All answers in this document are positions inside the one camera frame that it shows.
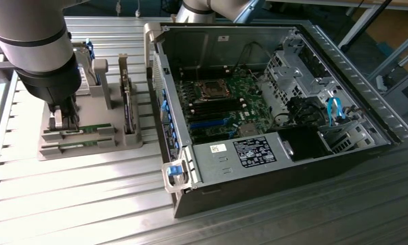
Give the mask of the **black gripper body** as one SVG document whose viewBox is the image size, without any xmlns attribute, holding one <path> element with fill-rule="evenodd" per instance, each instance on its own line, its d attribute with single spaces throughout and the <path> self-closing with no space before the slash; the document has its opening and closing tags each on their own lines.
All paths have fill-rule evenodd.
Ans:
<svg viewBox="0 0 408 245">
<path fill-rule="evenodd" d="M 62 104 L 82 85 L 78 60 L 70 60 L 66 65 L 50 72 L 30 73 L 16 70 L 28 92 L 50 105 Z"/>
</svg>

